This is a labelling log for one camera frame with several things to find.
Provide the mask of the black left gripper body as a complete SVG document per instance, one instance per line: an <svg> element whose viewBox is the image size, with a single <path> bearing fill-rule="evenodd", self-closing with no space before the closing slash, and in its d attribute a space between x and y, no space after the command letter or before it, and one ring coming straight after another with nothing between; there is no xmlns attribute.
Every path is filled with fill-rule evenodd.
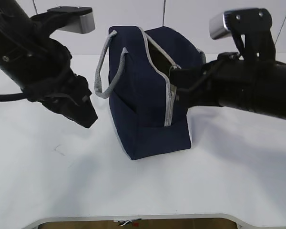
<svg viewBox="0 0 286 229"><path fill-rule="evenodd" d="M92 105L88 81L71 69L71 54L62 47L65 61L54 77L31 83L22 92L31 102L40 102L50 111L63 115L84 128L90 128L98 119Z"/></svg>

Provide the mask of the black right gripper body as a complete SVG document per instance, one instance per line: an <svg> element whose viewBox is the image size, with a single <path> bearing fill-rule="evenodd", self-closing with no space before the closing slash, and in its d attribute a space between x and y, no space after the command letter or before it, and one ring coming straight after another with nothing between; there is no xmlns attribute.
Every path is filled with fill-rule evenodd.
<svg viewBox="0 0 286 229"><path fill-rule="evenodd" d="M243 110L241 82L233 74L233 64L239 58L237 52L224 52L200 66L171 69L169 79L176 87L176 100L187 109L214 106Z"/></svg>

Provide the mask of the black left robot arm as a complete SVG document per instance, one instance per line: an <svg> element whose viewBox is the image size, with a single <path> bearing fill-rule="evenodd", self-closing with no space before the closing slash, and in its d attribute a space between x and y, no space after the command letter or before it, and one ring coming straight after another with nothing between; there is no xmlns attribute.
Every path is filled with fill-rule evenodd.
<svg viewBox="0 0 286 229"><path fill-rule="evenodd" d="M26 99L89 128L97 120L88 81L71 69L68 48L51 38L57 30L94 30L91 7L59 6L29 17L14 0L0 0L0 69L19 87L0 102Z"/></svg>

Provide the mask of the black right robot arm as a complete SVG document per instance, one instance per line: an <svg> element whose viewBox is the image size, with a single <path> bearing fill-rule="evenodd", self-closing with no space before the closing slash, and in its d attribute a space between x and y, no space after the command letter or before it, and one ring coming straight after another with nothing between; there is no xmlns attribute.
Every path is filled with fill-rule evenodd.
<svg viewBox="0 0 286 229"><path fill-rule="evenodd" d="M286 120L286 63L276 60L241 60L237 52L170 71L177 101L194 106L230 107Z"/></svg>

